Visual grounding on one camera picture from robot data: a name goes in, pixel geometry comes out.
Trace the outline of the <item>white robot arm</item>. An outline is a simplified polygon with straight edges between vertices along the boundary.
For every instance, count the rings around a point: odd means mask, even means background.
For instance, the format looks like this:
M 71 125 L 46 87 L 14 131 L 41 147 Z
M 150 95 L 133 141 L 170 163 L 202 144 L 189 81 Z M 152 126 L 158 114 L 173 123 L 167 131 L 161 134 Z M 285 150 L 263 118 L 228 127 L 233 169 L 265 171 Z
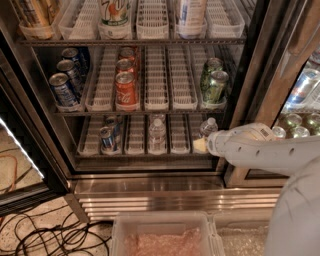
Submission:
M 263 123 L 212 132 L 193 142 L 198 152 L 235 167 L 288 178 L 269 222 L 264 256 L 320 256 L 320 137 L 279 140 Z

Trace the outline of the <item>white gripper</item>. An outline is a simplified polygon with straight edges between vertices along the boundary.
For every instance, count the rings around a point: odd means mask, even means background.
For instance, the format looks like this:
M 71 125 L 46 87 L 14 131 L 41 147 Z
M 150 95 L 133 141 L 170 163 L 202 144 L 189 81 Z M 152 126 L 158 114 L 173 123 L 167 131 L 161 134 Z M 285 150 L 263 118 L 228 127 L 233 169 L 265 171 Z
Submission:
M 213 156 L 225 157 L 235 152 L 236 147 L 231 142 L 234 136 L 234 131 L 213 132 L 207 137 L 207 142 L 205 138 L 194 140 L 193 147 L 196 152 L 209 152 Z

